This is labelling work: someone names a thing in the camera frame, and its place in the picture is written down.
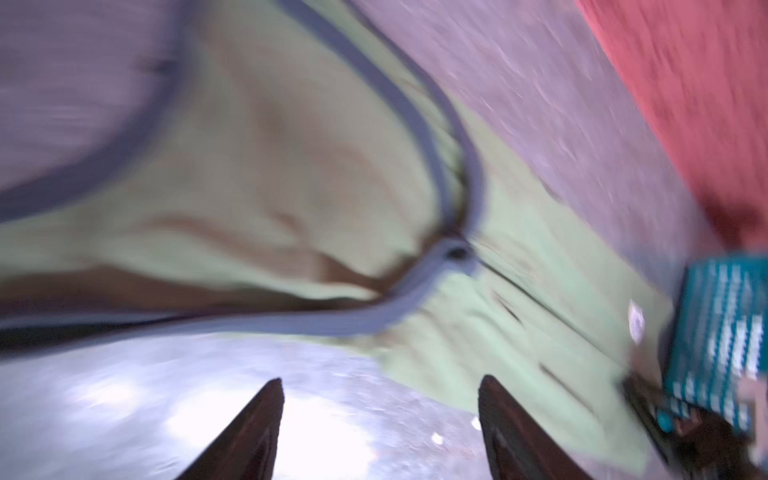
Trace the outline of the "teal plastic basket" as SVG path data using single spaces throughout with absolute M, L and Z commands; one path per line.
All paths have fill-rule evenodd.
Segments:
M 767 373 L 767 258 L 734 255 L 689 264 L 663 372 L 669 407 L 688 417 L 695 406 L 751 433 L 753 408 L 737 384 Z

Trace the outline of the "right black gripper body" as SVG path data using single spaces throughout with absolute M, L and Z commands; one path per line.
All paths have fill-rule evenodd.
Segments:
M 625 377 L 621 387 L 658 456 L 681 478 L 767 477 L 750 458 L 750 436 L 721 415 L 678 400 L 637 375 Z

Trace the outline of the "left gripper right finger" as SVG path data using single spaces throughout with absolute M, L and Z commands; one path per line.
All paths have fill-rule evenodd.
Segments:
M 494 480 L 590 480 L 492 375 L 478 389 L 478 413 Z

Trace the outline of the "olive green tank top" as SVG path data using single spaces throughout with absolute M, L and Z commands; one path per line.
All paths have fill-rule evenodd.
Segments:
M 599 478 L 645 472 L 619 398 L 668 296 L 342 1 L 316 1 L 428 125 L 277 1 L 5 1 L 1 190 L 119 153 L 1 223 L 1 475 L 173 479 L 273 378 L 278 479 L 485 479 L 496 376 Z

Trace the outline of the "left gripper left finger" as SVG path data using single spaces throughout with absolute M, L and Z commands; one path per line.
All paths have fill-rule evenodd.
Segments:
M 267 382 L 177 479 L 272 479 L 284 402 L 282 381 Z

